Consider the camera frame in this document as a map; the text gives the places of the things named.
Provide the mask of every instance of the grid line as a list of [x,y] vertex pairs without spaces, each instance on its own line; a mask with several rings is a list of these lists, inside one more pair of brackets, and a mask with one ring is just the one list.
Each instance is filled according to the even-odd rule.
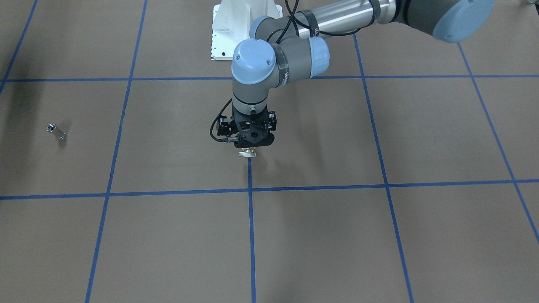
[[101,246],[101,238],[103,236],[103,229],[105,227],[105,218],[107,216],[107,208],[108,208],[108,201],[110,198],[110,189],[112,188],[112,181],[114,179],[114,170],[116,168],[116,159],[118,157],[118,150],[120,149],[120,140],[122,137],[122,126],[123,126],[123,120],[126,116],[126,108],[127,108],[127,102],[129,101],[129,93],[131,90],[131,83],[133,82],[133,74],[135,72],[135,64],[136,64],[136,58],[139,51],[139,45],[140,45],[140,38],[142,35],[142,28],[144,26],[144,17],[146,15],[146,7],[148,5],[148,0],[144,0],[144,6],[142,7],[142,16],[140,18],[140,24],[139,24],[139,32],[137,34],[137,40],[135,43],[135,51],[133,52],[133,61],[131,63],[131,71],[129,74],[129,82],[127,83],[126,88],[126,96],[123,101],[123,108],[122,108],[122,114],[120,117],[120,123],[118,126],[118,135],[116,137],[116,146],[114,147],[114,155],[112,157],[112,164],[110,165],[110,178],[108,180],[107,184],[107,192],[105,193],[105,201],[103,202],[103,211],[101,213],[101,221],[99,223],[99,231],[98,236],[95,242],[95,250],[94,250],[94,257],[92,260],[92,268],[90,270],[90,276],[88,279],[88,289],[86,290],[86,299],[85,303],[89,303],[90,296],[92,295],[92,287],[93,287],[93,281],[95,276],[95,268],[97,266],[98,262],[98,256],[99,256],[99,248]]
[[511,169],[511,166],[509,165],[509,160],[507,159],[507,155],[505,151],[503,150],[503,146],[500,140],[500,137],[498,137],[498,133],[496,132],[496,129],[494,128],[494,123],[492,122],[492,119],[490,118],[490,114],[488,113],[487,105],[485,104],[485,101],[483,99],[483,96],[481,95],[481,91],[479,90],[479,86],[477,85],[477,82],[475,81],[475,76],[472,73],[472,69],[470,68],[470,65],[468,63],[468,59],[466,59],[466,55],[464,54],[464,49],[462,48],[462,45],[457,43],[460,53],[462,55],[462,58],[464,60],[464,63],[466,64],[466,68],[468,69],[468,73],[470,74],[470,78],[472,79],[472,83],[475,87],[475,91],[477,92],[477,96],[479,97],[479,101],[481,102],[481,106],[483,107],[483,111],[485,112],[485,116],[487,117],[488,123],[490,125],[490,128],[492,130],[492,133],[494,134],[494,137],[496,139],[496,143],[498,144],[498,148],[500,149],[500,152],[502,154],[503,160],[505,161],[507,170],[509,171],[509,175],[511,176],[511,180],[513,181],[513,185],[515,186],[516,193],[519,196],[520,203],[522,204],[522,207],[524,208],[524,212],[526,213],[526,217],[528,217],[528,221],[531,226],[531,230],[533,231],[535,235],[535,239],[537,243],[539,244],[539,233],[537,233],[537,228],[535,227],[534,221],[531,217],[530,211],[528,210],[528,206],[526,205],[526,202],[524,200],[524,197],[522,196],[522,193],[520,192],[519,184],[516,182],[515,175],[513,173],[513,170]]
[[13,68],[13,64],[15,63],[15,59],[17,58],[17,54],[19,54],[20,46],[23,43],[24,36],[26,36],[26,32],[28,30],[28,27],[30,26],[30,21],[32,21],[33,13],[36,11],[37,1],[38,0],[34,0],[32,9],[30,10],[30,14],[28,15],[28,20],[26,21],[26,24],[24,25],[22,34],[20,34],[19,42],[17,43],[17,46],[15,47],[15,50],[13,51],[13,56],[11,57],[11,60],[9,61],[8,69],[5,71],[4,78],[2,80],[2,83],[0,84],[0,94],[2,94],[2,91],[4,90],[4,86],[9,77],[9,74],[11,73],[11,69]]
[[255,271],[255,250],[254,250],[254,211],[253,211],[253,168],[252,158],[247,160],[247,179],[249,194],[249,235],[251,244],[251,302],[257,302],[257,284]]
[[[312,79],[428,79],[471,78],[470,75],[328,75]],[[474,78],[539,78],[539,75],[474,75]],[[4,83],[18,82],[89,82],[89,81],[201,81],[232,80],[232,77],[136,77],[136,78],[51,78],[51,79],[3,79]]]
[[[448,186],[469,186],[469,185],[496,185],[496,184],[519,184],[539,183],[539,179],[522,180],[489,180],[489,181],[456,181],[456,182],[431,182],[431,183],[389,183],[389,188],[413,188],[413,187],[448,187]],[[267,191],[309,191],[309,190],[345,190],[345,189],[369,189],[385,188],[385,184],[364,184],[364,185],[327,185],[327,186],[305,186],[305,187],[259,187],[252,188],[253,192]],[[168,196],[168,195],[200,195],[200,194],[229,194],[232,192],[249,192],[249,188],[232,189],[199,189],[199,190],[165,190],[165,191],[133,191],[133,192],[111,192],[109,197],[134,197],[134,196]],[[30,199],[66,199],[66,198],[92,198],[105,197],[106,193],[87,194],[57,194],[57,195],[24,195],[24,196],[0,196],[1,200],[30,200]]]
[[361,76],[362,76],[362,81],[363,81],[363,89],[365,90],[365,98],[367,100],[367,106],[369,108],[369,116],[370,116],[370,120],[371,120],[371,124],[372,124],[372,132],[374,134],[374,139],[376,141],[376,149],[378,151],[378,159],[380,161],[380,168],[382,170],[382,176],[384,178],[385,192],[386,192],[387,197],[388,197],[389,210],[391,211],[391,220],[393,221],[393,228],[395,230],[395,238],[397,240],[397,246],[399,248],[400,262],[401,262],[402,267],[403,267],[404,279],[406,281],[406,289],[408,290],[408,297],[410,299],[410,303],[414,303],[412,285],[410,284],[410,277],[408,275],[408,268],[406,266],[406,258],[404,257],[404,250],[403,250],[403,246],[402,246],[402,241],[400,239],[399,226],[398,226],[398,223],[397,223],[397,217],[395,215],[395,208],[393,207],[393,199],[391,198],[391,190],[390,190],[390,187],[389,187],[388,176],[387,176],[387,173],[385,171],[384,159],[382,157],[382,149],[380,147],[380,141],[378,139],[378,133],[376,131],[376,123],[375,123],[375,120],[374,120],[374,114],[372,112],[372,106],[371,106],[370,97],[369,97],[369,89],[367,87],[367,79],[365,78],[365,73],[363,71],[363,63],[361,61],[360,47],[359,47],[359,44],[357,42],[356,34],[354,34],[354,44],[355,44],[355,47],[356,47],[357,61],[358,61],[359,66],[360,66],[360,71],[361,71]]

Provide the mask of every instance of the black cable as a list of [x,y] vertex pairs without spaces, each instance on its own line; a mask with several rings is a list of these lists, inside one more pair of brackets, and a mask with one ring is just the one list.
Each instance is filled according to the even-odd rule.
[[284,29],[274,30],[271,34],[269,34],[270,36],[266,39],[266,42],[270,42],[271,37],[273,37],[274,34],[276,34],[279,31],[282,31],[282,30],[284,30]]
[[217,142],[229,142],[229,138],[228,138],[228,137],[222,138],[222,139],[216,138],[216,137],[213,135],[213,127],[215,126],[215,123],[217,122],[217,120],[219,120],[219,117],[224,113],[225,109],[230,105],[231,102],[232,102],[232,98],[230,98],[230,100],[225,104],[225,106],[223,107],[223,109],[221,109],[221,111],[217,114],[217,117],[215,117],[215,120],[214,120],[213,123],[211,124],[211,127],[210,127],[210,136],[212,137],[212,139],[214,139],[214,140],[217,141]]
[[[310,30],[310,26],[307,25],[307,24],[304,24],[303,22],[299,21],[295,16],[294,14],[295,13],[292,13],[292,11],[290,10],[290,5],[288,4],[288,0],[285,0],[285,4],[286,4],[286,9],[288,10],[288,13],[291,14],[290,16],[290,19],[292,19],[294,22],[296,22],[297,24],[305,27],[306,29]],[[323,35],[326,35],[326,36],[334,36],[334,37],[338,37],[338,36],[349,36],[349,35],[353,35],[357,32],[359,32],[360,30],[362,29],[362,27],[358,28],[357,30],[354,30],[354,31],[351,31],[351,32],[346,32],[346,33],[332,33],[332,32],[325,32],[325,31],[320,31],[321,34]]]
[[300,1],[296,0],[296,3],[294,4],[294,9],[292,11],[289,11],[291,17],[288,19],[288,22],[286,23],[285,30],[282,31],[282,34],[279,36],[279,38],[277,39],[275,43],[277,44],[281,43],[281,39],[285,36],[286,31],[288,31],[288,28],[290,27],[290,24],[292,23],[294,14],[296,13],[296,9],[298,8],[299,3]]

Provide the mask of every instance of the light blue joint cap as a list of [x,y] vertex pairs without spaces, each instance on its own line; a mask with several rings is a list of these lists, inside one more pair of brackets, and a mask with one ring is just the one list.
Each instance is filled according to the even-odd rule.
[[260,83],[266,80],[274,67],[275,51],[264,40],[243,40],[234,50],[232,75],[240,83]]
[[494,0],[460,0],[445,13],[432,32],[437,40],[461,42],[487,20]]
[[271,18],[270,16],[260,16],[256,18],[253,23],[251,24],[251,28],[249,29],[249,37],[254,39],[254,35],[257,33],[258,26],[262,21],[266,20],[267,18]]
[[328,70],[329,48],[321,37],[310,37],[310,78]]

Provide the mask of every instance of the brown floor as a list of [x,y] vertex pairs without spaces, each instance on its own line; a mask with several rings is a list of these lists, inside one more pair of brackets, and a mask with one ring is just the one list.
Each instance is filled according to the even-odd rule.
[[248,161],[208,136],[215,4],[0,0],[1,303],[538,302],[532,5],[328,39]]

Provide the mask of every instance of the robotic arm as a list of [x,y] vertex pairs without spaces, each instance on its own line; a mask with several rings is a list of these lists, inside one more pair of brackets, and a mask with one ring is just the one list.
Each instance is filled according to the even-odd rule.
[[[254,147],[275,139],[275,112],[266,106],[270,88],[309,79],[329,66],[324,39],[351,35],[374,23],[404,23],[449,43],[472,35],[487,19],[494,0],[340,0],[290,16],[257,18],[251,39],[236,47],[232,58],[232,98],[213,121],[210,135],[218,142],[233,142],[240,156],[254,157]],[[232,116],[223,116],[233,104]],[[218,122],[217,135],[213,135]]]

